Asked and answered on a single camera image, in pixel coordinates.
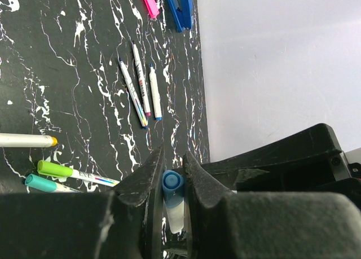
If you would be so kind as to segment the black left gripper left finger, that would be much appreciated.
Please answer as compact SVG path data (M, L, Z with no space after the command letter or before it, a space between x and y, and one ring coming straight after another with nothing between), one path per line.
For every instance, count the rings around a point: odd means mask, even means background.
M104 192L1 195L2 258L161 258L164 147Z

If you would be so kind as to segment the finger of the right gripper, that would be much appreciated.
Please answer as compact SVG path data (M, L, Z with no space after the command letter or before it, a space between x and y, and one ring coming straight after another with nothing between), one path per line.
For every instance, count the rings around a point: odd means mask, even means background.
M235 181L237 191L334 192L345 195L360 207L360 179L336 180L330 170L264 172L243 170Z
M328 160L341 152L332 127L321 123L255 150L201 166L220 181L230 182L231 172L239 169L275 172Z

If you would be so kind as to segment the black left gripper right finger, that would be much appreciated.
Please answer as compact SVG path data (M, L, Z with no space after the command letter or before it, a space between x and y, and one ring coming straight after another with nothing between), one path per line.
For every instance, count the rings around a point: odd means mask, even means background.
M360 210L345 195L234 193L191 153L183 172L188 258L360 257Z

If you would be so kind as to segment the green cap marker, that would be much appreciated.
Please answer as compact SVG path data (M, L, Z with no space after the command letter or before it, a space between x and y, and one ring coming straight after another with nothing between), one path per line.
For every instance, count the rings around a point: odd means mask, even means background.
M80 179L83 181L97 183L108 187L114 187L117 184L119 184L119 181L114 179L109 179L92 173L82 172L73 168L54 164L44 160L40 160L37 163L37 172L41 175L46 175L56 178L71 177L74 179Z

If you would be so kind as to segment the teal cap marker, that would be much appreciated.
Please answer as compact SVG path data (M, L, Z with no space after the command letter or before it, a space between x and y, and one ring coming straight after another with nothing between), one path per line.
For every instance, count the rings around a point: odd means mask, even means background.
M48 193L55 192L70 192L70 193L81 193L81 191L61 185L54 181L46 178L39 177L35 174L30 174L25 179L25 185L36 190L40 190Z

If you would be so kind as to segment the purple cap marker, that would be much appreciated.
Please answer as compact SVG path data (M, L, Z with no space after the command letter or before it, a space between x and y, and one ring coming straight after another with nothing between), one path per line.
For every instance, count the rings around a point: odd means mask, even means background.
M142 101L143 101L144 114L146 117L150 117L151 109L150 109L148 93L147 93L147 85L146 85L145 76L144 76L144 72L143 72L143 68L142 68L142 62L140 60L139 51L138 51L138 48L134 41L132 42L132 47L133 47L133 55L134 55L134 59L135 59L135 66L136 66L137 74L138 74L140 92L141 92Z

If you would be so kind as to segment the dark blue cap marker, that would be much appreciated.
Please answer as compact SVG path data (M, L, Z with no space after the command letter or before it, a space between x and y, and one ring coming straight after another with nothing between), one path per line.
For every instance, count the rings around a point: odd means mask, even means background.
M160 93L157 84L156 71L153 64L149 65L149 82L151 87L153 109L156 120L162 120Z

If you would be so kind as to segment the yellow cap marker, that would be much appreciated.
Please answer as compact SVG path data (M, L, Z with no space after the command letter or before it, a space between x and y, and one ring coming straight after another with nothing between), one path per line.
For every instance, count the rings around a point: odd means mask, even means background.
M49 135L1 133L1 147L47 148L57 143L58 140Z

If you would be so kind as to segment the light blue cap marker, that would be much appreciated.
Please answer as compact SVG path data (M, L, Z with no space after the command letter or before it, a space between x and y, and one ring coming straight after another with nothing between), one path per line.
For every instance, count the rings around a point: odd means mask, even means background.
M142 105L140 103L139 97L137 95L137 92L135 91L133 81L132 81L132 79L131 79L131 77L129 75L129 72L128 72L127 67L124 64L124 62L120 58L118 58L118 62L119 62L119 65L120 65L121 72L122 72L122 75L124 77L124 80L126 82L126 86L128 88L129 94L130 94L131 99L133 101L135 110L137 112L140 124L141 124L143 129L146 129L146 128L148 128L148 121L147 121L146 116L144 114L144 111L143 111Z

